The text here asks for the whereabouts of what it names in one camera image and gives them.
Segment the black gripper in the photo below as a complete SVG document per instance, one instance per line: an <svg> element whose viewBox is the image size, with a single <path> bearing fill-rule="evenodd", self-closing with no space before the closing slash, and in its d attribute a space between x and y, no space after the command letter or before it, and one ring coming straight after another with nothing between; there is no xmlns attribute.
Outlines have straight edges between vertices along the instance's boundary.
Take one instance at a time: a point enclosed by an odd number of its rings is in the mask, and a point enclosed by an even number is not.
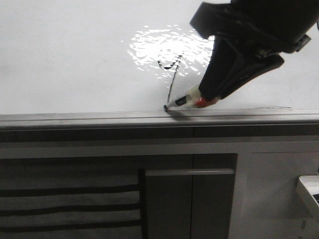
<svg viewBox="0 0 319 239"><path fill-rule="evenodd" d="M224 99L256 77L281 67L285 61L275 53L301 51L310 42L307 32L318 19L317 0L201 3L190 25L204 39L215 36L198 87L201 95ZM259 58L243 65L242 51Z"/></svg>

